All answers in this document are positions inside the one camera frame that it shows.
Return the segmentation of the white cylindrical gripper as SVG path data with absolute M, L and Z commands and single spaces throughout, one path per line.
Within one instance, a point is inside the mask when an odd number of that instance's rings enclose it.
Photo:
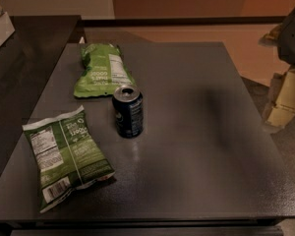
M 276 46 L 278 57 L 295 65 L 295 8 L 282 24 L 260 38 L 259 44 Z M 284 128 L 295 117 L 295 66 L 284 74 L 274 73 L 270 81 L 268 102 L 263 112 L 266 125 Z

